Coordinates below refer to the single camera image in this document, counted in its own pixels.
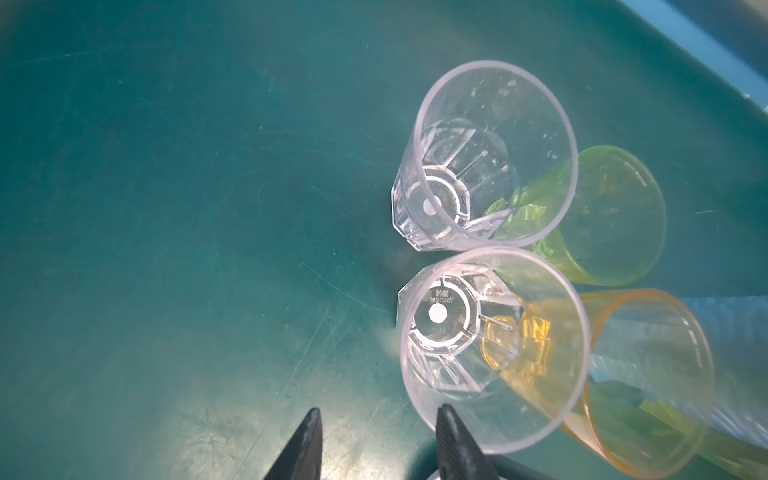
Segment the green table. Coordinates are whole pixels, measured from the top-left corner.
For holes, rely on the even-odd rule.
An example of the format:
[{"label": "green table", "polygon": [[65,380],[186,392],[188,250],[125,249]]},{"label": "green table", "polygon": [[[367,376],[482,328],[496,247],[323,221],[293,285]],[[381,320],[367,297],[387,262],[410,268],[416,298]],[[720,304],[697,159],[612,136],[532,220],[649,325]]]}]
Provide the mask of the green table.
[{"label": "green table", "polygon": [[[448,254],[399,237],[389,189],[470,60],[654,172],[670,226],[638,286],[768,293],[768,117],[618,2],[5,4],[2,478],[261,478],[311,406],[324,478],[431,473],[393,312]],[[560,431],[511,458],[623,477]]]}]

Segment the green cup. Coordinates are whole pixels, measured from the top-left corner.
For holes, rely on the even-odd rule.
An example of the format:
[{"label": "green cup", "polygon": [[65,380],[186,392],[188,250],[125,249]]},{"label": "green cup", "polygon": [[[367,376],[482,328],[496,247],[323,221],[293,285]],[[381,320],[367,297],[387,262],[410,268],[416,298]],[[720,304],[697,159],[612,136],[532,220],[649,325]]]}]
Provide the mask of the green cup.
[{"label": "green cup", "polygon": [[[554,195],[551,186],[565,173],[550,170],[513,197],[512,206],[525,207],[510,216],[494,238],[503,239],[519,217],[546,210]],[[576,195],[565,218],[526,249],[554,264],[571,282],[623,286],[653,268],[666,235],[664,197],[653,175],[628,151],[600,145],[579,154]]]}]

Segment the cup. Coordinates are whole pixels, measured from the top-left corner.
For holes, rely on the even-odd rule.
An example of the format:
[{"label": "cup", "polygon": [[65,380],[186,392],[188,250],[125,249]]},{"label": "cup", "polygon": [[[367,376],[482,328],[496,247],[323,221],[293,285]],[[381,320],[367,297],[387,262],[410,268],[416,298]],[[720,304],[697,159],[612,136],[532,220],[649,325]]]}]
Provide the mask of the cup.
[{"label": "cup", "polygon": [[[573,286],[545,260],[484,247],[428,266],[398,295],[403,381],[435,429],[451,403],[482,451],[543,439],[571,410],[587,375],[590,339]],[[515,371],[548,400],[542,412],[501,377]]]},{"label": "cup", "polygon": [[[571,204],[578,150],[571,122],[534,75],[473,61],[432,86],[392,187],[392,224],[423,250],[522,247]],[[539,195],[521,195],[538,182]],[[506,224],[503,239],[493,233]]]},{"label": "cup", "polygon": [[[581,295],[592,329],[589,376],[562,428],[627,475],[662,478],[696,454],[712,418],[714,369],[688,308],[659,290]],[[524,376],[502,377],[542,412],[555,406]],[[696,422],[675,429],[654,411]]]},{"label": "cup", "polygon": [[[547,182],[531,186],[548,188]],[[505,238],[507,230],[502,224],[494,238]],[[527,249],[571,282],[623,286],[653,268],[666,236],[667,211],[653,175],[628,151],[599,145],[579,154],[571,209],[546,238]]]}]

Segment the clear plastic cup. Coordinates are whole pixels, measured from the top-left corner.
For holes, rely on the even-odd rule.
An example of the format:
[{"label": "clear plastic cup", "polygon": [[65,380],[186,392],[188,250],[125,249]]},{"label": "clear plastic cup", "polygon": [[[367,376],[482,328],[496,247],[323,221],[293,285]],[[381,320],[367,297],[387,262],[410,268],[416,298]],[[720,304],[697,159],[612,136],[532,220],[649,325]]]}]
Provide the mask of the clear plastic cup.
[{"label": "clear plastic cup", "polygon": [[[511,247],[460,253],[400,290],[402,377],[432,429],[452,404],[488,454],[524,449],[558,427],[587,375],[589,325],[573,286],[545,260]],[[528,379],[536,409],[503,372]]]},{"label": "clear plastic cup", "polygon": [[[615,290],[581,296],[592,328],[584,392],[563,429],[627,475],[662,478],[696,454],[714,404],[714,368],[694,315],[659,290]],[[503,375],[536,405],[548,399],[519,376]],[[695,419],[674,428],[659,412]]]},{"label": "clear plastic cup", "polygon": [[[533,185],[547,190],[549,186]],[[506,236],[501,225],[495,238]],[[576,195],[560,224],[526,247],[571,282],[623,286],[656,264],[667,237],[667,210],[654,176],[633,154],[600,145],[579,154]]]},{"label": "clear plastic cup", "polygon": [[[571,123],[535,76],[501,61],[454,68],[422,102],[392,187],[392,224],[417,250],[522,247],[571,204]],[[525,194],[534,182],[546,184]],[[503,239],[491,236],[506,224]]]}]

